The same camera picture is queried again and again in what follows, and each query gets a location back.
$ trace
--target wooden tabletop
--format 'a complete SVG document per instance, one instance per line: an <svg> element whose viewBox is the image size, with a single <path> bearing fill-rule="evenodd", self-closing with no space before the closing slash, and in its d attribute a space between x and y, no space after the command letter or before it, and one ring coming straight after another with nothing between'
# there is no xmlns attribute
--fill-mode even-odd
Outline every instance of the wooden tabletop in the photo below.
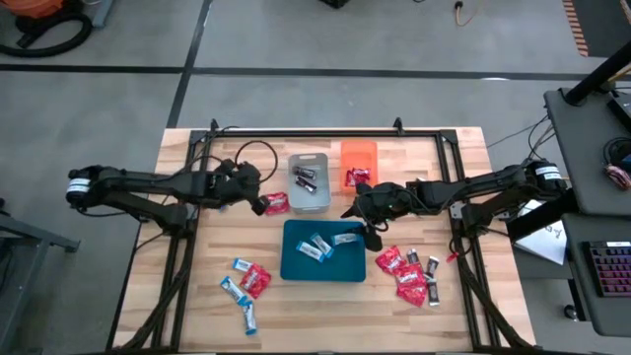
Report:
<svg viewBox="0 0 631 355"><path fill-rule="evenodd" d="M482 130L457 128L465 172L476 176L491 171ZM184 164L188 129L165 132L157 173L175 172ZM374 138L379 148L380 181L404 184L416 178L442 179L436 144L431 138ZM213 141L211 153L234 158L248 139ZM351 205L352 196L339 192L340 140L337 138L265 139L278 152L279 169L261 186L261 193L287 191L287 160L298 153L325 153L329 159L332 203L326 213L256 217L249 204L227 211L204 210L186 302L180 351L204 352L314 352L314 351L448 351L470 350L469 332L456 263L445 262L452 237L447 213L436 217L406 216L390 223L382 233L385 248L401 252L415 248L423 265L430 255L441 264L436 278L441 304L427 302L416 308L395 296L395 282L375 264L377 253L367 250L367 278L363 283L290 282L280 278L282 227L288 219L338 220ZM266 176L273 157L262 145L250 145L240 161L256 165ZM454 177L453 161L450 159ZM154 224L142 228L139 243L158 234ZM534 336L511 244L506 237L489 234L480 239L491 296L516 331L528 342ZM138 251L133 260L114 346L126 342L155 307L162 284L169 238L158 239ZM254 261L272 275L272 282L254 301L258 334L245 335L240 307L222 290L227 275L239 282L232 269L235 257ZM483 342L488 344L484 314L475 300ZM170 308L173 315L175 302ZM166 325L165 337L171 333Z"/></svg>

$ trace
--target concrete floor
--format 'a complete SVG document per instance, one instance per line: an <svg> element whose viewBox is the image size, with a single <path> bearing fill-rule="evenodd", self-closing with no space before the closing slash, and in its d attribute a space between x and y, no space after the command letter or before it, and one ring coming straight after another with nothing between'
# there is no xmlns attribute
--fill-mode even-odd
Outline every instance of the concrete floor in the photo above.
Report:
<svg viewBox="0 0 631 355"><path fill-rule="evenodd" d="M108 26L76 50L41 60L0 55L0 64L181 67L202 4L118 0ZM465 1L467 9L474 4ZM578 54L560 0L486 0L464 29L454 25L452 7L446 0L353 0L333 11L316 0L215 0L193 59L197 67L544 74L588 73L601 63ZM0 12L3 43L17 35L8 20ZM73 29L63 25L40 43ZM17 218L82 240L77 254L50 254L16 347L43 347L44 354L104 349L138 224L69 210L67 172L90 164L151 171L179 80L0 72L0 196ZM400 116L406 126L482 126L491 143L541 119L546 90L574 84L193 75L177 126L205 127L211 118L222 126L385 126ZM493 147L493 167L520 161L526 137ZM540 153L565 170L556 142ZM628 353L631 340L602 338L589 323L563 319L560 310L571 299L565 281L524 280L523 287L539 345Z"/></svg>

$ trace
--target blue tray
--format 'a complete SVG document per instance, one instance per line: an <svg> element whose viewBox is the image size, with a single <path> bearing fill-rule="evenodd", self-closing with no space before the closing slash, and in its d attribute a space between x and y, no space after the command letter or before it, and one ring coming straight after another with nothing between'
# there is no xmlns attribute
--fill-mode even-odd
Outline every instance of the blue tray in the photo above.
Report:
<svg viewBox="0 0 631 355"><path fill-rule="evenodd" d="M280 260L280 277L292 281L362 282L366 279L366 248L364 240L334 247L331 258L320 263L297 251L299 242L315 246L310 237L319 233L333 246L331 236L345 233L361 222L289 220L283 228L283 247Z"/></svg>

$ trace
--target gray tray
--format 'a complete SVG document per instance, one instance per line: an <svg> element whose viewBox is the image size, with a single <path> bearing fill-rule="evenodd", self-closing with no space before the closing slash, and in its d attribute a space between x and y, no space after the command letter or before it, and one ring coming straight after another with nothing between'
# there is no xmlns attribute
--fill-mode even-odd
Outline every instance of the gray tray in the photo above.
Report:
<svg viewBox="0 0 631 355"><path fill-rule="evenodd" d="M295 167L303 167L315 170L317 186L315 193L311 194L304 188L296 185L296 176L292 173ZM328 210L331 204L331 189L328 182L328 158L323 153L295 154L289 157L289 205L295 213L322 213Z"/></svg>

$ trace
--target red wrapper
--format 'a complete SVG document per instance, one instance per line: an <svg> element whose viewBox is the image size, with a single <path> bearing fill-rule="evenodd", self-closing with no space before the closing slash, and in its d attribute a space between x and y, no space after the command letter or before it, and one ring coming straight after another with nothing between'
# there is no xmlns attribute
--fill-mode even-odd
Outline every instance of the red wrapper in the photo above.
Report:
<svg viewBox="0 0 631 355"><path fill-rule="evenodd" d="M425 287L423 268L417 263L396 268L394 277L396 277L396 287L398 289Z"/></svg>
<svg viewBox="0 0 631 355"><path fill-rule="evenodd" d="M388 250L384 251L384 253L377 256L375 262L385 273L390 275L394 275L394 271L397 268L407 264L405 259L401 257L401 253L396 246L390 247Z"/></svg>
<svg viewBox="0 0 631 355"><path fill-rule="evenodd" d="M427 287L418 286L397 288L396 296L402 298L406 302L416 307L421 307L423 306L423 302L425 302L425 298L427 297Z"/></svg>
<svg viewBox="0 0 631 355"><path fill-rule="evenodd" d="M355 169L346 172L346 186L355 186L358 183L368 183L371 180L370 169Z"/></svg>
<svg viewBox="0 0 631 355"><path fill-rule="evenodd" d="M285 192L276 192L265 195L269 200L269 206L265 210L265 214L273 216L276 214L289 212L289 198Z"/></svg>
<svg viewBox="0 0 631 355"><path fill-rule="evenodd" d="M245 273L239 285L256 300L267 288L271 280L272 275L269 272L265 271L260 265L253 264Z"/></svg>

